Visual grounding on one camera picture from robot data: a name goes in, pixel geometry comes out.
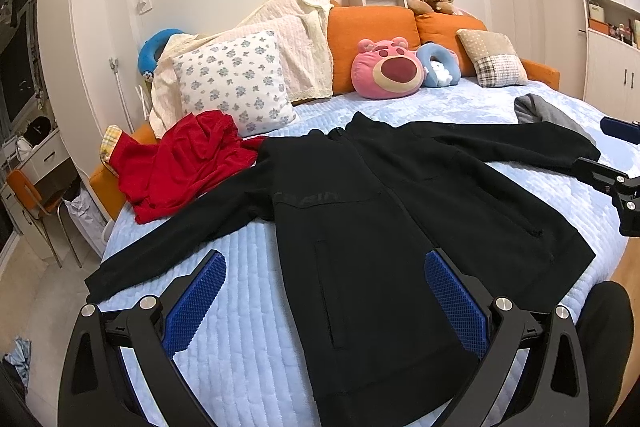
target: light switch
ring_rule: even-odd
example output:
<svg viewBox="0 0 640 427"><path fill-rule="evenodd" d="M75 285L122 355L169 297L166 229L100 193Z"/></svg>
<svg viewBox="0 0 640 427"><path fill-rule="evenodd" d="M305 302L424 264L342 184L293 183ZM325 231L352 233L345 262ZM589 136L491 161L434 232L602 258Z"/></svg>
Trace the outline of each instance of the light switch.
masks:
<svg viewBox="0 0 640 427"><path fill-rule="evenodd" d="M138 4L136 5L136 9L138 10L138 15L142 15L153 9L153 3L151 0L138 0Z"/></svg>

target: cabinet handle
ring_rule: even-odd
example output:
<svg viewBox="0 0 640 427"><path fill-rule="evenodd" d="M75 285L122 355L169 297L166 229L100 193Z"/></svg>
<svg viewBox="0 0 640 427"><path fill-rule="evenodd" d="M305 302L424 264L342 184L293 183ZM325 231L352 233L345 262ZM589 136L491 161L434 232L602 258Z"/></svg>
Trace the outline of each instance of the cabinet handle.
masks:
<svg viewBox="0 0 640 427"><path fill-rule="evenodd" d="M27 214L24 213L24 210L22 210L22 215L24 216L24 219L27 220L27 223L29 223L30 225L33 225L33 223L31 221L29 221L29 218L27 217Z"/></svg>

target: doraemon neck pillow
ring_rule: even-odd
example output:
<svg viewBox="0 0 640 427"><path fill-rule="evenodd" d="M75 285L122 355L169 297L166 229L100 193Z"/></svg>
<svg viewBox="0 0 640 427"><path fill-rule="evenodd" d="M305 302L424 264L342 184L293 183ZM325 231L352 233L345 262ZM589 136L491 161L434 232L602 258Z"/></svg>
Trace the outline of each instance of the doraemon neck pillow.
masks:
<svg viewBox="0 0 640 427"><path fill-rule="evenodd" d="M140 49L138 54L138 71L145 80L152 82L154 79L154 70L158 65L158 58L162 55L162 51L169 42L169 38L172 35L184 33L181 30L170 28L168 30L162 30L151 37Z"/></svg>
<svg viewBox="0 0 640 427"><path fill-rule="evenodd" d="M460 81L458 56L435 42L427 42L415 52L426 73L424 87L455 86Z"/></svg>
<svg viewBox="0 0 640 427"><path fill-rule="evenodd" d="M358 55L351 66L356 91L374 99L400 98L420 89L424 69L406 39L358 43Z"/></svg>

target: wooden floor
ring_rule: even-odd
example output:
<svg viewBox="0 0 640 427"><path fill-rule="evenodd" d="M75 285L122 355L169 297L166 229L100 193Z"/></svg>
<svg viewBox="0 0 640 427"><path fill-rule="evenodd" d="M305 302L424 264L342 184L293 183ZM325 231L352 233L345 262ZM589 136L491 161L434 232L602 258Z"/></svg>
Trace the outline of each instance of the wooden floor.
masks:
<svg viewBox="0 0 640 427"><path fill-rule="evenodd" d="M634 343L631 347L629 361L626 364L625 378L617 409L640 377L640 239L629 239L625 254L611 280L622 284L629 294L636 325Z"/></svg>

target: black jacket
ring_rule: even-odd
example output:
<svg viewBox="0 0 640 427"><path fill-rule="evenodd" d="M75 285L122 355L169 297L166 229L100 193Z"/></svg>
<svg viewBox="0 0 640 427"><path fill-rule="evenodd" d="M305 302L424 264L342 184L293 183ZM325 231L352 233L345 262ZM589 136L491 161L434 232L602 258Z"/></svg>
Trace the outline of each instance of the black jacket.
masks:
<svg viewBox="0 0 640 427"><path fill-rule="evenodd" d="M257 164L105 261L89 300L164 273L202 241L275 221L287 299L323 425L394 427L451 398L478 362L424 279L442 247L494 296L549 311L593 259L556 210L485 161L569 174L597 160L552 123L408 123L265 140Z"/></svg>

